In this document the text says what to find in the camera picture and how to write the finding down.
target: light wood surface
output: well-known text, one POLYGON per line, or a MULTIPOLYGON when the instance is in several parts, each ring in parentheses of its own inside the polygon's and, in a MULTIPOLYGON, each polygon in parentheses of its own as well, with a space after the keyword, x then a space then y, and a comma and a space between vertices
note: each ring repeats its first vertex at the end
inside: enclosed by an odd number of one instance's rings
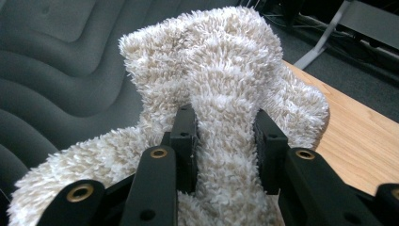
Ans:
POLYGON ((316 151, 340 177, 372 195, 380 184, 399 183, 399 124, 295 66, 287 66, 327 98, 329 124, 316 151))

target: gray upholstery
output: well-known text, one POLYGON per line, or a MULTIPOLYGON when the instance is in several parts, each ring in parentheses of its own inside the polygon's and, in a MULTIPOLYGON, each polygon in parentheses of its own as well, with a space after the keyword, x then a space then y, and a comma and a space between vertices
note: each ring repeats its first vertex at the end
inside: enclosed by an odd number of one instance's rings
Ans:
POLYGON ((118 49, 123 35, 236 0, 0 0, 0 189, 49 153, 135 125, 140 96, 118 49))

